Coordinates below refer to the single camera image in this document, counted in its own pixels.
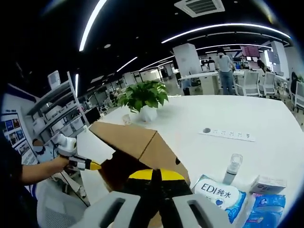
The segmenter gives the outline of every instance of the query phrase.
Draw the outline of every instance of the blue packaging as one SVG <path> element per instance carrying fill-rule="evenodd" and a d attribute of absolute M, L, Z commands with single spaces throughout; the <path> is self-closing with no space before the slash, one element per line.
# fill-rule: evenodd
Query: blue packaging
<path fill-rule="evenodd" d="M 243 228 L 277 227 L 285 207 L 285 196 L 255 193 L 253 197 L 255 202 Z"/>
<path fill-rule="evenodd" d="M 192 191 L 195 194 L 202 194 L 219 208 L 228 213 L 230 223 L 241 211 L 246 198 L 246 193 L 239 191 L 236 187 L 218 183 L 213 179 L 202 175 L 194 185 Z"/>

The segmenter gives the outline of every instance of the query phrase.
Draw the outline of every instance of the white table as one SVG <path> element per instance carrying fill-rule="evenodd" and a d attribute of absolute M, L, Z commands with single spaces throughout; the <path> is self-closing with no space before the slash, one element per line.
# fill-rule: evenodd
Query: white table
<path fill-rule="evenodd" d="M 287 79 L 284 76 L 280 76 L 280 75 L 275 75 L 275 78 L 280 80 L 281 82 L 287 82 Z"/>
<path fill-rule="evenodd" d="M 233 75 L 241 75 L 243 76 L 245 74 L 245 71 L 240 70 L 240 71 L 234 71 Z M 194 75 L 188 75 L 185 77 L 180 78 L 179 80 L 186 80 L 186 79 L 192 79 L 192 78 L 200 78 L 200 77 L 208 77 L 208 76 L 218 76 L 219 73 L 217 71 L 210 71 L 210 72 L 202 72 L 199 74 L 194 74 Z"/>
<path fill-rule="evenodd" d="M 245 71 L 234 71 L 234 76 L 244 76 Z M 219 73 L 217 71 L 202 72 L 199 74 L 188 75 L 182 77 L 179 80 L 186 80 L 192 78 L 199 78 L 201 89 L 204 95 L 217 95 L 221 87 L 221 81 L 219 81 Z"/>
<path fill-rule="evenodd" d="M 182 96 L 170 98 L 152 123 L 140 122 L 138 115 L 126 107 L 114 110 L 101 121 L 123 124 L 124 114 L 130 114 L 133 123 L 159 132 L 187 168 L 191 187 L 202 174 L 222 181 L 233 153 L 243 155 L 243 164 L 233 182 L 239 189 L 246 190 L 259 174 L 287 180 L 287 188 L 282 191 L 286 195 L 284 214 L 302 186 L 303 132 L 281 101 L 247 96 Z M 248 132 L 256 141 L 198 134 L 206 127 Z M 78 135 L 77 145 L 80 155 L 98 162 L 111 158 L 113 153 L 89 130 Z M 97 171 L 86 170 L 81 175 L 90 203 L 107 194 Z"/>

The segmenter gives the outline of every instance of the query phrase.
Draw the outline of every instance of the cardboard box flap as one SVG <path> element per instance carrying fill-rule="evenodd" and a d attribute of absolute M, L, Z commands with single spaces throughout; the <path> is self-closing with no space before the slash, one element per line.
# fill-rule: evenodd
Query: cardboard box flap
<path fill-rule="evenodd" d="M 90 131 L 99 139 L 137 159 L 145 151 L 156 131 L 138 126 L 123 126 L 95 121 Z"/>
<path fill-rule="evenodd" d="M 172 170 L 182 175 L 190 183 L 188 171 L 167 143 L 156 132 L 139 161 L 152 169 Z"/>

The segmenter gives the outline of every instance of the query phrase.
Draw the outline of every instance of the jeans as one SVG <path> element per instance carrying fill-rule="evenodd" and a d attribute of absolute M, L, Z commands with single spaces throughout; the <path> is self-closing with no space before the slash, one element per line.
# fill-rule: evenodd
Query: jeans
<path fill-rule="evenodd" d="M 222 82 L 224 95 L 234 95 L 232 90 L 233 85 L 233 73 L 229 72 L 219 72 L 219 77 Z"/>

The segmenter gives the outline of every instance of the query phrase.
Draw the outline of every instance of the cardboard box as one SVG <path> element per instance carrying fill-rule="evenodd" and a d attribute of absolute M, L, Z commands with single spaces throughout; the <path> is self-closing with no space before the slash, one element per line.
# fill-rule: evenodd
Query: cardboard box
<path fill-rule="evenodd" d="M 181 174 L 190 184 L 188 171 L 157 131 L 139 126 L 94 122 L 90 131 L 116 152 L 99 171 L 109 190 L 120 190 L 128 177 L 144 169 L 167 169 Z M 149 227 L 161 226 L 159 213 Z"/>

